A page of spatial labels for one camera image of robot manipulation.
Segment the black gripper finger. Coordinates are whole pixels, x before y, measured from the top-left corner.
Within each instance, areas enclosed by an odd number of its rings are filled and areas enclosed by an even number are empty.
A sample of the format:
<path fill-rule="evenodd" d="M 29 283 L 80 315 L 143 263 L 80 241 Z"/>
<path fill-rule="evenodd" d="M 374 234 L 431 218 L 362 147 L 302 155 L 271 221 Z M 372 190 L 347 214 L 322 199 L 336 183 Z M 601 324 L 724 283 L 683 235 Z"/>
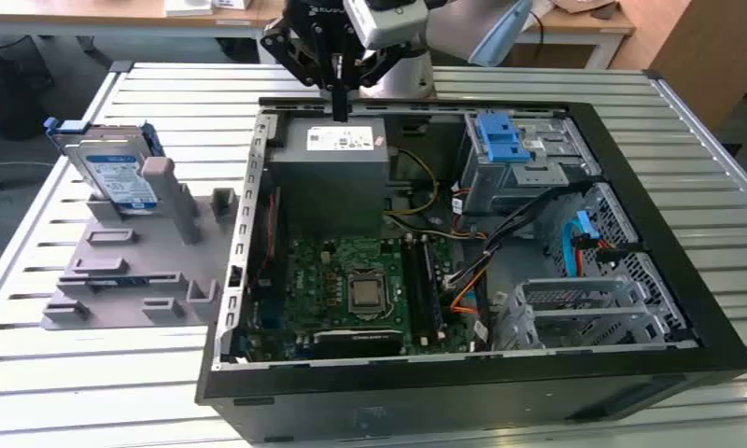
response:
<path fill-rule="evenodd" d="M 286 18 L 274 21 L 260 43 L 274 59 L 288 69 L 306 86 L 316 86 L 331 100 L 332 119 L 342 122 L 342 78 L 336 54 L 310 50 L 291 30 Z"/>
<path fill-rule="evenodd" d="M 379 49 L 368 57 L 358 39 L 348 39 L 342 52 L 342 122 L 347 122 L 350 94 L 360 87 L 372 87 L 412 50 L 412 44 L 403 42 Z"/>

